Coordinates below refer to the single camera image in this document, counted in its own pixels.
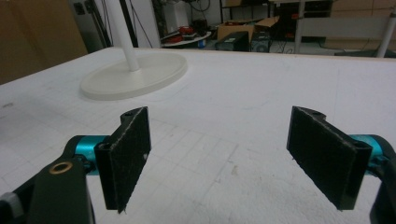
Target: scratched white surface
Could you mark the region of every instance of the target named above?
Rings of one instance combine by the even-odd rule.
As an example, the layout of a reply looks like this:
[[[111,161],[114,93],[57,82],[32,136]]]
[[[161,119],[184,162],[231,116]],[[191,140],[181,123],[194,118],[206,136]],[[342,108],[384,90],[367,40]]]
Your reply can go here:
[[[370,223],[379,180],[366,176],[356,208],[337,211],[286,150],[290,112],[312,108],[345,133],[396,146],[396,61],[176,53],[187,74],[134,99],[99,102],[78,91],[120,49],[0,86],[0,194],[59,157],[72,136],[111,134],[120,114],[144,105],[152,151],[126,213],[107,211],[99,177],[87,177],[98,223]]]

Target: white round base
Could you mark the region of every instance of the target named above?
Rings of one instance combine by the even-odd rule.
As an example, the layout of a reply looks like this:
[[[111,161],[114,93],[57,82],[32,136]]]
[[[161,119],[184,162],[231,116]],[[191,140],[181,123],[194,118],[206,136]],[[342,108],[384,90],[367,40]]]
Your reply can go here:
[[[137,57],[140,69],[130,72],[128,63],[111,64],[96,70],[81,81],[82,93],[93,100],[121,100],[159,90],[187,71],[184,57],[173,53]]]

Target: black pole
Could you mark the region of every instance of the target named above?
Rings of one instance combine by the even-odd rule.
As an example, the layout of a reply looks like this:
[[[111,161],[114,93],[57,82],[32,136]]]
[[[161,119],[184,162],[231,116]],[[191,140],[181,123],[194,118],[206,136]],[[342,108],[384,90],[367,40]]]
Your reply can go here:
[[[121,4],[122,13],[125,18],[126,27],[128,27],[129,36],[131,37],[132,40],[132,44],[134,45],[135,48],[138,48],[139,46],[137,44],[137,38],[136,35],[134,35],[134,26],[132,25],[131,17],[129,16],[128,7],[126,6],[125,0],[120,0],[120,4]]]

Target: stain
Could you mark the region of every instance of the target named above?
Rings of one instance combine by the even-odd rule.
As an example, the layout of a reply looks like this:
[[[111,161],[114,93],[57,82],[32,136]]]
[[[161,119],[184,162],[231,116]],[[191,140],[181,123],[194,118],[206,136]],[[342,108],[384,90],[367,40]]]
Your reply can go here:
[[[238,166],[234,165],[233,170],[231,171],[231,175],[238,175]]]
[[[14,106],[14,104],[13,103],[9,103],[9,104],[3,105],[2,108],[12,107],[12,106]]]

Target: black box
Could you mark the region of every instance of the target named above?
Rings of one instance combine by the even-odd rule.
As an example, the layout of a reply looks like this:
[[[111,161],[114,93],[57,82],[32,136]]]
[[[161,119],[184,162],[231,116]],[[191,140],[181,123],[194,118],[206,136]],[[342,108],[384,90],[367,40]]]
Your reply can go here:
[[[251,49],[252,52],[270,52],[271,36],[269,32],[258,32],[253,33],[251,37]]]
[[[250,51],[248,31],[230,33],[216,44],[216,50]]]

